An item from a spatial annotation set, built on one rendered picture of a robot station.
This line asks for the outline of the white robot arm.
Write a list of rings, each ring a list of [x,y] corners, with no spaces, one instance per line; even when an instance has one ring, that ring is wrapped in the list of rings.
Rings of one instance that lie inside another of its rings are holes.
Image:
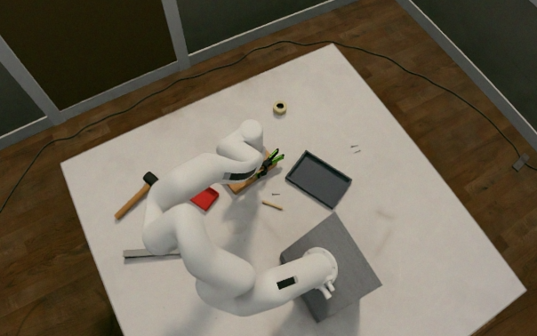
[[[184,204],[214,183],[237,184],[251,178],[262,166],[262,151],[262,125],[245,120],[219,141],[217,155],[200,154],[153,184],[142,226],[142,242],[150,253],[162,256],[180,249],[203,302],[242,317],[281,307],[313,288],[328,300],[332,295],[326,287],[335,290],[332,284],[338,275],[335,258],[318,247],[256,274],[250,263],[216,246],[197,208]]]

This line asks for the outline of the grey flat bar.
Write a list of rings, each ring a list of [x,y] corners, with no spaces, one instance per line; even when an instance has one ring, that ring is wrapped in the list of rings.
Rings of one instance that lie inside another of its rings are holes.
[[[168,253],[166,255],[162,255],[162,256],[179,255],[178,253],[180,253],[179,248],[176,249],[174,252],[170,252],[170,253]],[[135,256],[137,256],[137,257],[135,257]],[[154,254],[150,253],[147,249],[123,250],[123,257],[125,259],[156,257],[156,256],[158,256],[158,255],[154,255]]]

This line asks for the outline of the red shallow tray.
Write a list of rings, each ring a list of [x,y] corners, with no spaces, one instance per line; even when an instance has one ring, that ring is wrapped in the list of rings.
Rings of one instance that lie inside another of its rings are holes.
[[[190,201],[207,212],[219,195],[219,192],[209,187],[198,195],[194,196],[194,198],[192,198]]]

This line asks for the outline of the dark green mallet with tan wooden handle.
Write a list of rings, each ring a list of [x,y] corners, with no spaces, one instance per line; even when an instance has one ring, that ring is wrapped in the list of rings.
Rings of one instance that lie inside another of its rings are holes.
[[[147,184],[114,215],[118,220],[120,220],[143,196],[150,191],[153,184],[156,183],[159,178],[152,172],[147,172],[143,176],[143,180]]]

